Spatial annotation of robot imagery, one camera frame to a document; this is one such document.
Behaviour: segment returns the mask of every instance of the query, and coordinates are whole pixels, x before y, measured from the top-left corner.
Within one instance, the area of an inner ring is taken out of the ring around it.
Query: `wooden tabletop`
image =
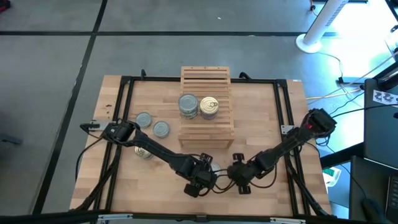
[[[93,119],[111,121],[121,76],[106,75],[99,93]],[[295,124],[300,124],[307,113],[307,104],[302,82],[288,80],[290,102]],[[136,114],[146,111],[156,121],[166,121],[171,132],[165,139],[153,135],[152,126],[143,129],[148,136],[174,152],[201,153],[214,157],[221,168],[227,168],[232,162],[232,154],[244,153],[250,158],[281,142],[280,127],[277,120],[275,96],[272,85],[257,83],[232,83],[235,140],[229,149],[182,151],[178,143],[179,111],[177,100],[180,96],[179,82],[134,83],[129,119],[134,121]],[[283,93],[280,90],[284,120],[287,121]],[[87,145],[95,139],[88,137]],[[82,159],[78,180],[70,207],[79,206],[98,182],[103,162],[106,141],[100,141],[88,150]],[[315,200],[324,210],[331,213],[326,187],[323,182],[319,155],[314,148],[304,145],[301,152],[306,185]],[[186,180],[177,176],[169,165],[158,158],[143,160],[134,153],[133,147],[123,148],[114,191],[112,211],[131,213],[174,213],[209,215],[278,215],[291,216],[289,188],[284,160],[277,164],[277,179],[268,189],[252,187],[252,194],[239,195],[233,187],[224,194],[210,192],[205,197],[192,198],[183,192]],[[274,171],[257,185],[268,185],[274,177]],[[228,178],[220,177],[220,187],[229,183]],[[104,189],[101,208],[104,207],[108,187]],[[303,213],[302,200],[296,186],[298,209]]]

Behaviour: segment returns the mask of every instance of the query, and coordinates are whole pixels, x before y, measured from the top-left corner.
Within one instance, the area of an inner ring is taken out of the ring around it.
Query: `wire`
[[[222,194],[222,193],[225,193],[225,192],[227,192],[229,189],[231,189],[233,186],[235,186],[235,182],[233,182],[233,180],[231,180],[231,182],[229,183],[229,185],[227,186],[227,188],[225,188],[225,190],[222,190],[222,191],[220,191],[220,192],[217,192],[217,191],[215,191],[214,189],[212,189],[212,191],[214,192],[214,193],[216,193],[216,194]]]
[[[303,149],[303,146],[300,146],[300,148],[298,149],[298,153],[300,154],[301,153],[301,150]],[[290,154],[290,156],[294,156],[294,153],[292,154],[292,151],[293,150],[291,150],[290,152],[289,152],[289,154]]]
[[[326,146],[326,145],[329,144],[329,140],[330,140],[330,136],[327,136],[327,137],[325,138],[325,141],[324,141],[324,142],[321,142],[321,143],[317,143],[317,141],[315,141],[315,142],[316,142],[317,146]]]
[[[326,145],[326,147],[327,147],[328,149],[330,149],[330,151],[332,151],[333,153],[336,153],[336,152],[335,152],[334,150],[332,150],[331,147],[329,147],[328,145]],[[344,168],[344,169],[347,171],[347,173],[348,173],[349,176],[352,178],[352,180],[355,182],[355,184],[361,189],[361,191],[362,191],[363,195],[365,196],[365,198],[368,198],[368,196],[366,195],[364,189],[363,189],[362,186],[358,183],[358,181],[356,181],[356,179],[353,177],[353,175],[351,174],[351,172],[348,171],[348,169],[345,168],[343,165],[340,165],[340,166],[341,166],[342,168]]]
[[[100,137],[95,136],[94,134],[91,134],[90,131],[88,130],[88,128],[85,128],[85,127],[84,127],[84,124],[81,124],[81,125],[80,125],[80,128],[81,128],[86,134],[88,134],[89,136],[92,136],[92,137],[94,137],[94,138],[96,138],[96,139],[100,139]]]
[[[332,58],[336,59],[338,61],[338,67],[339,67],[340,73],[341,73],[340,77],[343,77],[343,63],[341,62],[340,58],[338,58],[338,57],[336,57],[334,55],[328,54],[328,53],[323,53],[323,52],[318,52],[318,54],[327,55],[329,57],[332,57]]]
[[[365,92],[362,92],[362,93],[356,95],[354,98],[348,100],[343,106],[337,107],[333,112],[329,113],[329,115],[332,115],[333,113],[335,113],[336,111],[338,111],[340,108],[345,107],[349,102],[352,102],[353,100],[357,99],[358,97],[360,97],[360,96],[363,95],[364,93],[365,93]]]
[[[78,175],[78,170],[79,170],[79,162],[80,162],[80,158],[82,157],[82,155],[92,146],[94,146],[95,144],[97,144],[100,140],[102,139],[98,139],[95,142],[91,143],[89,146],[87,146],[84,150],[82,150],[82,152],[79,154],[79,156],[77,157],[77,161],[76,161],[76,169],[75,169],[75,181],[77,180],[77,175]]]
[[[227,169],[213,170],[212,172],[221,172],[221,171],[227,171]]]
[[[232,183],[233,183],[233,180],[231,180],[231,182],[226,187],[219,187],[217,184],[215,184],[215,186],[218,190],[226,190]]]
[[[91,133],[87,133],[89,136],[92,136],[92,137],[94,137],[94,138],[96,138],[96,139],[101,139],[100,137],[98,137],[98,136],[95,136],[94,134],[91,134]]]
[[[198,194],[198,196],[204,197],[204,196],[206,196],[209,192],[210,192],[210,189],[207,189],[205,193],[203,193],[203,194]]]
[[[276,175],[277,175],[277,164],[275,164],[275,174],[274,174],[274,180],[272,180],[272,182],[269,184],[269,185],[267,185],[267,186],[258,186],[258,185],[256,185],[256,184],[254,184],[253,182],[251,182],[250,181],[250,184],[251,185],[253,185],[253,186],[255,186],[255,187],[257,187],[257,188],[260,188],[260,189],[267,189],[267,188],[270,188],[270,187],[272,187],[273,185],[274,185],[274,183],[275,183],[275,181],[276,181]]]
[[[359,90],[361,90],[361,89],[357,88],[355,90],[351,90],[351,91],[347,91],[347,92],[339,93],[339,94],[334,94],[334,95],[330,95],[330,96],[326,96],[324,98],[331,98],[331,97],[336,97],[336,96],[344,96],[344,95],[347,95],[347,94],[350,94],[350,93],[354,93],[354,92],[359,91]],[[320,99],[320,98],[322,98],[322,96],[313,96],[313,97],[306,98],[306,100],[315,100],[315,99]]]
[[[306,143],[309,144],[310,146],[312,146],[316,151],[318,151],[318,155],[319,155],[319,157],[321,157],[321,154],[316,146],[314,146],[312,143],[309,143],[309,142],[306,142]]]
[[[338,114],[338,115],[334,115],[334,116],[332,116],[332,118],[341,116],[343,114],[352,113],[352,112],[355,112],[355,111],[368,110],[368,109],[373,109],[373,108],[381,108],[381,107],[386,107],[386,106],[398,106],[398,103],[391,104],[391,105],[368,106],[367,108],[356,109],[356,110],[347,111],[347,112],[344,112],[344,113],[341,113],[341,114]]]
[[[361,76],[361,77],[355,79],[354,81],[352,81],[351,83],[349,83],[349,84],[347,84],[347,85],[343,85],[343,87],[350,86],[350,85],[356,83],[358,80],[362,79],[363,77],[368,76],[370,73],[372,73],[373,71],[375,71],[376,69],[378,69],[381,65],[384,65],[384,63],[386,63],[388,60],[390,60],[392,57],[394,57],[394,56],[397,55],[397,54],[398,54],[398,51],[395,52],[394,54],[392,54],[392,55],[391,55],[390,57],[388,57],[387,59],[385,59],[385,60],[384,60],[383,62],[381,62],[378,66],[374,67],[372,70],[370,70],[370,71],[369,71],[368,73],[366,73],[365,75],[363,75],[363,76]],[[331,94],[334,94],[334,93],[336,93],[337,91],[339,91],[339,90],[341,90],[341,89],[342,89],[342,87],[340,87],[340,88],[338,88],[338,89],[336,89],[336,90],[334,90],[334,91],[332,91],[332,92],[326,94],[325,96],[323,96],[323,97],[321,97],[321,98],[319,98],[319,99],[317,99],[317,100],[314,100],[314,101],[312,101],[312,102],[310,102],[310,103],[308,103],[308,104],[310,105],[310,104],[315,103],[315,102],[317,102],[317,101],[319,101],[319,100],[321,100],[321,99],[324,99],[326,96],[329,96],[329,95],[331,95]]]

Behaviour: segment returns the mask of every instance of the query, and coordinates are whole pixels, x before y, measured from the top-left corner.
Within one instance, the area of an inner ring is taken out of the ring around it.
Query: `tin can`
[[[150,159],[153,156],[152,153],[138,146],[135,147],[134,151],[136,152],[137,156],[143,159]]]
[[[178,99],[180,114],[185,119],[193,119],[198,114],[198,99],[193,94],[184,94]]]
[[[166,138],[170,133],[170,126],[165,121],[158,121],[154,125],[154,134],[158,138]]]
[[[148,128],[152,124],[152,116],[146,112],[139,113],[136,117],[136,123],[141,128]]]
[[[213,97],[205,97],[200,102],[200,114],[203,118],[211,120],[217,116],[218,101]]]

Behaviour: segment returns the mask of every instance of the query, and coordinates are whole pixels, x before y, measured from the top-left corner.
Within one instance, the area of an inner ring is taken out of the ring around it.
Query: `gray floor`
[[[0,31],[91,31],[101,1],[12,3],[12,9],[0,14]],[[339,57],[345,75],[361,76],[390,56],[383,37],[394,25],[394,19],[382,3],[376,0],[348,4],[329,30],[343,37],[322,39],[322,52]],[[305,32],[315,19],[308,8],[309,3],[301,0],[117,0],[108,1],[100,30]],[[370,12],[380,17],[370,21]],[[24,140],[21,146],[0,142],[0,215],[30,212],[88,39],[0,35],[0,133]],[[44,212],[69,208],[75,161],[86,141],[78,125],[92,118],[103,75],[138,75],[144,68],[151,76],[179,76],[183,65],[221,65],[229,66],[234,77],[245,71],[254,78],[301,79],[307,96],[334,90],[334,80],[340,76],[337,60],[322,54],[305,54],[294,41],[295,37],[97,37]],[[309,107],[331,112],[347,100],[340,96]],[[359,106],[362,101],[362,97],[356,100]],[[359,106],[350,103],[339,111]],[[331,148],[338,151],[362,141],[361,119],[357,114],[341,117],[331,137]],[[344,170],[338,184],[329,189],[333,212],[342,217],[346,210],[336,204],[348,207],[348,185],[349,174]]]

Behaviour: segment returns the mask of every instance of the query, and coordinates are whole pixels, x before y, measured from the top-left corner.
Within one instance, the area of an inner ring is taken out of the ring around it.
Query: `wooden crate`
[[[229,67],[182,67],[181,95],[194,94],[199,101],[207,96],[218,100],[215,119],[198,115],[189,120],[180,118],[178,140],[182,149],[228,149],[234,141],[231,75]]]

